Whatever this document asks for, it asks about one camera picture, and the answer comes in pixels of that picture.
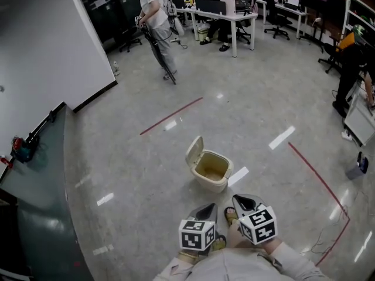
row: white desk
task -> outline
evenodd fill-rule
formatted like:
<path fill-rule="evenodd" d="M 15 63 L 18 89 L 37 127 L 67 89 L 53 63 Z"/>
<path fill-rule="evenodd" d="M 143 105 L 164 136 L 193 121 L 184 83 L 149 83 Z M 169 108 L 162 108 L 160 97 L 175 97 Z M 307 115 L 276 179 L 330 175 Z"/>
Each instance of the white desk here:
<path fill-rule="evenodd" d="M 234 16 L 224 16 L 218 15 L 217 13 L 212 12 L 202 12 L 198 10 L 191 10 L 190 8 L 178 8 L 177 12 L 190 13 L 192 15 L 193 21 L 193 28 L 194 28 L 194 35 L 195 40 L 199 40 L 198 30 L 195 15 L 205 16 L 212 19 L 223 19 L 227 20 L 231 23 L 231 31 L 232 31 L 232 52 L 233 57 L 237 57 L 237 29 L 236 29 L 236 22 L 250 19 L 251 20 L 251 39 L 250 39 L 250 50 L 254 50 L 255 46 L 255 19 L 257 18 L 257 13 L 249 13 L 244 16 L 243 13 L 236 13 Z"/>
<path fill-rule="evenodd" d="M 265 24 L 265 17 L 267 16 L 265 6 L 267 5 L 267 2 L 265 2 L 265 0 L 257 0 L 257 3 L 263 4 L 263 24 Z M 301 28 L 301 19 L 304 16 L 305 17 L 304 35 L 305 35 L 306 28 L 307 28 L 307 15 L 306 15 L 307 14 L 307 8 L 305 8 L 304 12 L 301 12 L 299 10 L 294 10 L 294 9 L 291 9 L 291 8 L 287 8 L 284 5 L 281 5 L 279 3 L 276 3 L 275 6 L 277 8 L 283 9 L 283 10 L 285 10 L 287 12 L 294 13 L 295 15 L 298 15 L 298 25 L 297 25 L 297 33 L 296 33 L 296 38 L 297 39 L 299 39 L 299 30 Z"/>

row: hand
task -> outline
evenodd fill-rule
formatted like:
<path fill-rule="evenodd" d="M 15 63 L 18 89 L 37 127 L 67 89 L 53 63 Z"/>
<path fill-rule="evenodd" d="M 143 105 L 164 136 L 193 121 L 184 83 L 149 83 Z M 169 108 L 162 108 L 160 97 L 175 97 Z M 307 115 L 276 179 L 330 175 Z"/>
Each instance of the hand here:
<path fill-rule="evenodd" d="M 143 24 L 146 24 L 146 20 L 145 20 L 144 17 L 143 17 L 142 19 L 139 20 L 139 22 L 138 22 L 138 26 L 141 27 Z"/>

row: beige trash can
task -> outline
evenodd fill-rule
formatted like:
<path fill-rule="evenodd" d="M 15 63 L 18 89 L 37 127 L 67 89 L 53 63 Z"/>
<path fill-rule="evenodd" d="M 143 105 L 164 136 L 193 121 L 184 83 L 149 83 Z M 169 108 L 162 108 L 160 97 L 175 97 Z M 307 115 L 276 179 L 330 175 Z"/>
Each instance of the beige trash can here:
<path fill-rule="evenodd" d="M 204 150 L 201 136 L 190 145 L 185 159 L 195 178 L 206 189 L 220 193 L 228 185 L 233 162 L 216 152 Z"/>

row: floor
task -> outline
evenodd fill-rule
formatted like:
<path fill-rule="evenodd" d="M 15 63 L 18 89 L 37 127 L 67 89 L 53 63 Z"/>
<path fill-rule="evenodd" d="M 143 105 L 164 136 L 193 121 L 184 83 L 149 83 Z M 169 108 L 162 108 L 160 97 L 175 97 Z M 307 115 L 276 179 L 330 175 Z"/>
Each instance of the floor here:
<path fill-rule="evenodd" d="M 163 81 L 146 40 L 109 55 L 121 70 L 118 85 L 76 118 L 74 190 L 82 206 L 72 209 L 79 228 L 73 222 L 95 280 L 151 280 L 178 251 L 181 219 L 203 204 L 217 203 L 226 234 L 221 214 L 236 193 L 271 205 L 279 236 L 329 277 L 371 274 L 374 172 L 356 181 L 345 176 L 358 148 L 342 139 L 342 119 L 331 106 L 338 75 L 326 74 L 318 47 L 295 32 L 287 41 L 263 28 L 258 19 L 255 50 L 239 43 L 236 59 L 217 42 L 199 46 L 188 31 L 186 50 L 172 44 L 177 85 Z M 270 149 L 290 126 L 295 131 Z M 198 135 L 233 161 L 234 172 L 249 173 L 220 194 L 203 189 L 185 162 Z"/>

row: gray pants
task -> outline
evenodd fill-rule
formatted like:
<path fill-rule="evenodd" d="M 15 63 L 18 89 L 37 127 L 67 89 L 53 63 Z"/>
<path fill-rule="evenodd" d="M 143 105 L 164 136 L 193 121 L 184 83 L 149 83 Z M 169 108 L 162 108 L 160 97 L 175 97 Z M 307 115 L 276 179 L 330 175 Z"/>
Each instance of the gray pants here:
<path fill-rule="evenodd" d="M 151 30 L 153 37 L 158 42 L 160 51 L 163 55 L 164 62 L 168 66 L 168 68 L 171 70 L 172 73 L 176 71 L 176 64 L 175 60 L 173 59 L 172 52 L 171 52 L 171 37 L 166 39 L 168 36 L 171 35 L 170 25 L 168 20 L 166 20 L 163 25 L 152 29 Z"/>

